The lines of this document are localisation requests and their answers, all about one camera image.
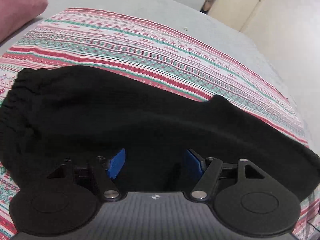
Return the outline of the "black pants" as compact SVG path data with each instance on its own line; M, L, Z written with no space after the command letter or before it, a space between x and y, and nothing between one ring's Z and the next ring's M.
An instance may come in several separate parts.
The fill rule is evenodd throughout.
M182 154L246 158L304 200L319 185L319 156L221 96L184 98L85 66L19 72L1 105L1 163L21 188L63 159L119 150L122 191L180 191Z

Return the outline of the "red green patterned blanket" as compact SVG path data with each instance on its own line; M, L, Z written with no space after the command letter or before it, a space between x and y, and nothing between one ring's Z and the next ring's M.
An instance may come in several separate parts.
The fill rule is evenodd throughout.
M268 68L242 38L231 57L185 33L150 20L89 8L69 8L37 25L1 54L1 97L23 68L71 64L109 70L148 85L205 101L224 96L288 137L308 144L293 104L275 82L244 65Z

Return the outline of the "grey bed sheet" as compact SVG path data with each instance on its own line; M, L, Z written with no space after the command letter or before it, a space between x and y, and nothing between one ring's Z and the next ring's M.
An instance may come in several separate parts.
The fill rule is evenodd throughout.
M34 29L42 21L69 8L89 8L108 12L115 12L127 16L132 16L144 20L150 20L172 29L187 34L231 57L239 57L240 49L236 44L244 38L254 45L254 43L244 34L210 18L209 16L191 9L185 5L172 0L48 0L46 10L36 19L31 26L27 27L17 36L7 40L1 45L1 54L6 52L12 45L18 42L27 32ZM252 59L246 59L244 65L255 73L264 75L267 82L275 82L279 85L293 104L288 95L287 89L281 83L280 78L269 65L264 69L256 67Z

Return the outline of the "cream door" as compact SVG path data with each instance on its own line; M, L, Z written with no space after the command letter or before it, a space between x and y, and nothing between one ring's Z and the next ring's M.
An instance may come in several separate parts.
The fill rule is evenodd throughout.
M240 31L260 0L215 0L208 15Z

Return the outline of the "lower pink pillow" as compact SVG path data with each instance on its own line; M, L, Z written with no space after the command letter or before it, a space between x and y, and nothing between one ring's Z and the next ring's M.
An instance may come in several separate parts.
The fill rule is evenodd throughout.
M48 0L1 0L1 41L42 14Z

